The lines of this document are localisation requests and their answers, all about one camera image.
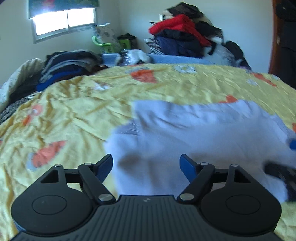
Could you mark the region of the light blue long-sleeve shirt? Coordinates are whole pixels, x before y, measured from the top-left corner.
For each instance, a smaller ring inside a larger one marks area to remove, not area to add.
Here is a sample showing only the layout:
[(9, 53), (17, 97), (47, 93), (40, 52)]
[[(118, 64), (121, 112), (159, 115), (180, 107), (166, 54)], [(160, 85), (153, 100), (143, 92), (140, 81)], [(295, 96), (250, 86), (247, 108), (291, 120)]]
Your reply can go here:
[(264, 173), (266, 161), (295, 166), (295, 132), (253, 101), (177, 105), (136, 101), (133, 119), (112, 131), (104, 149), (113, 157), (116, 190), (123, 195), (179, 195), (188, 185), (180, 156), (226, 169), (237, 164), (278, 201), (283, 181)]

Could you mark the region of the person in black clothes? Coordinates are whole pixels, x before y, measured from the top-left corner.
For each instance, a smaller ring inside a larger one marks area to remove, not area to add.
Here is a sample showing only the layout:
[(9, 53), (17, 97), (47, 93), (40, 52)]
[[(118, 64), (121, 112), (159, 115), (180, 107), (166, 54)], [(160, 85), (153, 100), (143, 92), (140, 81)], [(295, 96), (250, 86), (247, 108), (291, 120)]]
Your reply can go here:
[(276, 15), (283, 20), (280, 36), (280, 79), (295, 88), (295, 1), (281, 1)]

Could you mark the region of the stack of dark folded clothes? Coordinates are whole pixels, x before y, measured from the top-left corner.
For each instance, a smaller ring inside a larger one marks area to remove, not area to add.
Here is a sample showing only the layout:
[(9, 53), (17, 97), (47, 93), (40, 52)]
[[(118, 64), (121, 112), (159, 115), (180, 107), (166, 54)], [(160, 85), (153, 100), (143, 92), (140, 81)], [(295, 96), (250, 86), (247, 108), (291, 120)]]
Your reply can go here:
[(55, 82), (93, 75), (105, 68), (102, 54), (88, 50), (56, 52), (47, 56), (36, 90), (41, 92)]

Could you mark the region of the yellow cartoon bedspread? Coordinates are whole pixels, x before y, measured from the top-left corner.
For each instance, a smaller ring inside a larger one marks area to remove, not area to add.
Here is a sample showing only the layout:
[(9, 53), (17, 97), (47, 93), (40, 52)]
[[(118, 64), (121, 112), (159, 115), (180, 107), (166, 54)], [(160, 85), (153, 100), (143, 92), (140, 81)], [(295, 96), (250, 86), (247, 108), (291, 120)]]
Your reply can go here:
[(17, 233), (13, 201), (54, 164), (75, 168), (103, 157), (103, 143), (132, 118), (136, 100), (248, 100), (295, 129), (295, 90), (271, 74), (219, 65), (145, 64), (60, 81), (1, 124), (1, 240)]

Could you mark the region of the black white crumpled cloth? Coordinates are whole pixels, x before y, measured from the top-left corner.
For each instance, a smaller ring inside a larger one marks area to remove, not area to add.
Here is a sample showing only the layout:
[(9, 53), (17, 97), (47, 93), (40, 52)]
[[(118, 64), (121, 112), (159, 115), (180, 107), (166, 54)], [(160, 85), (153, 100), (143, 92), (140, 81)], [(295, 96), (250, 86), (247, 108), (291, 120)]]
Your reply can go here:
[(116, 66), (128, 66), (147, 63), (152, 63), (151, 57), (139, 49), (123, 50), (115, 59)]

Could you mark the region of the white patterned quilt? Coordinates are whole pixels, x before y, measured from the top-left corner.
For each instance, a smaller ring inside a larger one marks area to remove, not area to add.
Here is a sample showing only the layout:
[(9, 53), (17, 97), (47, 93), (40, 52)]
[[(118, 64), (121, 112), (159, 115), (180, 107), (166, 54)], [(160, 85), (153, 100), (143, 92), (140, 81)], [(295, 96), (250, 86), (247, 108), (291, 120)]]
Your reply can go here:
[(30, 76), (41, 71), (45, 66), (45, 60), (35, 58), (23, 63), (1, 86), (1, 112), (9, 105), (10, 95), (16, 91)]

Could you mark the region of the navy blue jacket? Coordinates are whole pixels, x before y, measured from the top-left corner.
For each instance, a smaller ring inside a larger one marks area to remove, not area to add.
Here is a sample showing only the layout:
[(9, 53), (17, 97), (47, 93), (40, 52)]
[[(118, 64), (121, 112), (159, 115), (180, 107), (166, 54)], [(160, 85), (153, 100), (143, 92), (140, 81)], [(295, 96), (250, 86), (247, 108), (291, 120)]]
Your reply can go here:
[(203, 47), (192, 34), (165, 29), (155, 35), (165, 55), (203, 58)]

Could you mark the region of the green plastic chair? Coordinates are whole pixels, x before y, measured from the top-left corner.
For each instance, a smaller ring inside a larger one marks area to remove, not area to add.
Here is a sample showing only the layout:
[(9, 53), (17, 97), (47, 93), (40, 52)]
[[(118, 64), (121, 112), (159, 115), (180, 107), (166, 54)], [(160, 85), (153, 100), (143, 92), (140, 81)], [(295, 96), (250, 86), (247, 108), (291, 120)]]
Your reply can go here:
[(120, 53), (123, 50), (132, 49), (130, 40), (119, 40), (118, 43), (100, 43), (97, 36), (92, 36), (92, 41), (104, 54)]

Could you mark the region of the patterned grey pillow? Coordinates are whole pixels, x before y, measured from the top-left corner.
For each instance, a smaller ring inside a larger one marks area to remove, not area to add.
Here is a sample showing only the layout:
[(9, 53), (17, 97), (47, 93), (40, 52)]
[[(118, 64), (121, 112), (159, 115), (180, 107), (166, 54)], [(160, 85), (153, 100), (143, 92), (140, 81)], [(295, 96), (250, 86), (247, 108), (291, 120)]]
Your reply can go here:
[(97, 36), (99, 38), (100, 43), (118, 43), (118, 38), (116, 37), (114, 31), (110, 27), (110, 23), (105, 23), (104, 25), (96, 26), (93, 25), (92, 29), (94, 36)]

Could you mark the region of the red jacket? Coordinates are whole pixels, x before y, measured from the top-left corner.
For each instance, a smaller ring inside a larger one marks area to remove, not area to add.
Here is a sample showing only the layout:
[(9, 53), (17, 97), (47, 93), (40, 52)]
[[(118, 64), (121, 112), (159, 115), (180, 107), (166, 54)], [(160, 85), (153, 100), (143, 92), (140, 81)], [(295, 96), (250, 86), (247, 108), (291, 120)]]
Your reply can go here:
[(209, 40), (195, 29), (195, 24), (186, 15), (177, 15), (171, 19), (160, 21), (149, 28), (149, 33), (156, 36), (160, 31), (165, 29), (191, 34), (200, 42), (202, 47), (208, 47), (211, 45)]

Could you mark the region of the black garment on pile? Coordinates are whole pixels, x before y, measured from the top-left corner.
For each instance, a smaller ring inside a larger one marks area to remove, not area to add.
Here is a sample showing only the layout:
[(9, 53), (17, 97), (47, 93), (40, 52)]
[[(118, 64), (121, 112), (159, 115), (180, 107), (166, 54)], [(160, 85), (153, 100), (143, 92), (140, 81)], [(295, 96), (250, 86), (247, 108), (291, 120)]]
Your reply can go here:
[(199, 11), (196, 6), (183, 2), (174, 7), (168, 8), (167, 11), (173, 16), (186, 15), (190, 19), (198, 19), (204, 16), (204, 14)]

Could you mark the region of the lotus print roller blind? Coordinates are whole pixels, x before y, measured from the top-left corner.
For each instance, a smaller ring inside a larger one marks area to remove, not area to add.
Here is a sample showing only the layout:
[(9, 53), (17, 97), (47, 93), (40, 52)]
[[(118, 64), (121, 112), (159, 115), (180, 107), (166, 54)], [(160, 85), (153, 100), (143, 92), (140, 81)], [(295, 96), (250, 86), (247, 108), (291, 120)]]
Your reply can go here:
[(98, 0), (29, 0), (28, 18), (48, 12), (98, 7)]

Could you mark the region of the brown wooden door frame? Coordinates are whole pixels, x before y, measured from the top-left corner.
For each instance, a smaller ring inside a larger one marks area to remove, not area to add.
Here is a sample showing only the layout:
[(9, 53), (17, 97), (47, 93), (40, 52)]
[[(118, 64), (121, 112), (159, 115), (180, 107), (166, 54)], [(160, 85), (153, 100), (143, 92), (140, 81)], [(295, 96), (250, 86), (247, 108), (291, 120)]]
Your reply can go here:
[(281, 64), (281, 47), (280, 36), (283, 26), (283, 20), (276, 15), (276, 5), (281, 1), (272, 1), (273, 4), (273, 44), (271, 50), (271, 61), (269, 66), (269, 72), (280, 77), (280, 64)]

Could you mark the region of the black bag by wall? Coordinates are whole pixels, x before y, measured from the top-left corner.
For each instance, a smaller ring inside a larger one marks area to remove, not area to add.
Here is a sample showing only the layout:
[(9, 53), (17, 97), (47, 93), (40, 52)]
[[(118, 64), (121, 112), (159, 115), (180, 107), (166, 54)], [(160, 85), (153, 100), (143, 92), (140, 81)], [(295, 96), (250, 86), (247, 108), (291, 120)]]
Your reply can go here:
[(224, 47), (228, 49), (234, 56), (235, 66), (239, 68), (244, 68), (246, 70), (251, 71), (251, 67), (249, 66), (247, 60), (245, 59), (244, 53), (241, 48), (232, 41), (227, 41), (224, 44)]

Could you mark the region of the window with grey frame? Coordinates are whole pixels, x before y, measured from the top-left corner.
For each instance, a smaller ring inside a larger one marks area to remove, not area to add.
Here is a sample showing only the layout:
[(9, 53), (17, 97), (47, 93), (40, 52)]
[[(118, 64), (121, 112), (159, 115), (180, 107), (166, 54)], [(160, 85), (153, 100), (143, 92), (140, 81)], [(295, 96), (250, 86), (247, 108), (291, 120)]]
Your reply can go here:
[(39, 43), (64, 34), (87, 30), (97, 23), (97, 16), (95, 8), (83, 8), (43, 13), (31, 20), (33, 41)]

